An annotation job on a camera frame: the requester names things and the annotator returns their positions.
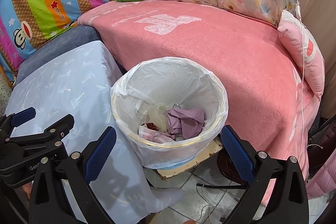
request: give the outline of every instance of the white wire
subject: white wire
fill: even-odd
[[[318,145],[318,144],[310,144],[310,145],[307,145],[306,149],[307,149],[308,147],[310,147],[310,146],[313,146],[313,145],[316,145],[316,146],[318,146],[319,148],[323,149],[323,147],[320,146],[320,145]]]
[[[303,43],[303,30],[302,30],[302,20],[301,20],[301,8],[300,8],[300,4],[299,4],[299,0],[297,0],[297,5],[295,7],[295,12],[296,12],[296,16],[298,18],[298,20],[300,21],[300,25],[301,25],[301,43],[302,43],[302,59],[303,59],[303,69],[302,69],[302,88],[301,88],[301,113],[302,113],[302,139],[301,139],[301,147],[302,147],[302,142],[303,142],[303,136],[305,134],[305,121],[304,121],[304,117],[303,117],[303,80],[305,78],[305,46]]]
[[[195,220],[196,222],[202,219],[203,210],[204,210],[205,207],[209,207],[209,209],[208,209],[208,218],[209,218],[209,223],[210,223],[210,224],[212,224],[211,219],[210,219],[210,214],[211,214],[215,209],[221,211],[222,215],[225,217],[225,213],[224,213],[224,211],[223,211],[221,208],[218,208],[216,205],[214,205],[214,204],[212,203],[212,201],[208,200],[208,199],[204,196],[204,194],[203,194],[203,188],[204,188],[204,185],[206,185],[206,184],[207,184],[209,181],[211,181],[211,180],[222,179],[222,178],[224,178],[224,176],[219,177],[219,178],[215,178],[215,179],[209,179],[209,180],[207,180],[207,181],[202,185],[201,192],[198,191],[198,188],[197,188],[197,186],[196,186],[196,191],[197,191],[197,193],[199,194],[199,196],[200,196],[201,198],[203,198],[203,199],[208,203],[208,205],[203,206],[203,208],[202,208],[202,210],[201,210],[201,217],[200,217],[199,219]]]

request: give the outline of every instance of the pink fleece blanket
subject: pink fleece blanket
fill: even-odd
[[[112,1],[78,23],[95,27],[126,70],[176,56],[213,71],[227,91],[227,124],[257,151],[284,160],[296,156],[307,178],[307,131],[319,102],[304,81],[302,129],[301,76],[274,27],[212,6],[162,0]]]

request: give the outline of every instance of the white trash can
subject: white trash can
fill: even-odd
[[[118,127],[142,165],[152,169],[172,169],[192,160],[220,133],[228,113],[221,81],[186,58],[164,57],[136,65],[113,85],[111,99]],[[147,122],[149,105],[157,103],[203,109],[205,126],[200,135],[162,144],[140,138],[139,125]]]

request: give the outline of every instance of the blue gripper pad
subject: blue gripper pad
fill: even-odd
[[[110,128],[85,163],[84,180],[96,180],[117,141],[116,130]]]
[[[224,126],[221,133],[222,143],[235,165],[242,180],[250,185],[254,180],[254,164],[240,142],[228,126]]]
[[[36,111],[34,107],[27,108],[12,117],[11,124],[14,127],[19,127],[20,125],[24,124],[35,118]]]

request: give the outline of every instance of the metal screw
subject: metal screw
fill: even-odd
[[[262,158],[262,159],[267,158],[267,154],[266,154],[266,152],[264,152],[264,151],[260,151],[260,152],[258,153],[258,156],[259,156],[260,158]]]
[[[41,163],[42,164],[46,164],[48,162],[48,158],[47,157],[44,157],[41,159]]]
[[[291,156],[289,159],[291,160],[292,163],[297,163],[297,158],[296,157]]]
[[[79,152],[73,152],[71,154],[71,158],[73,158],[74,160],[78,159],[80,157],[80,153]]]

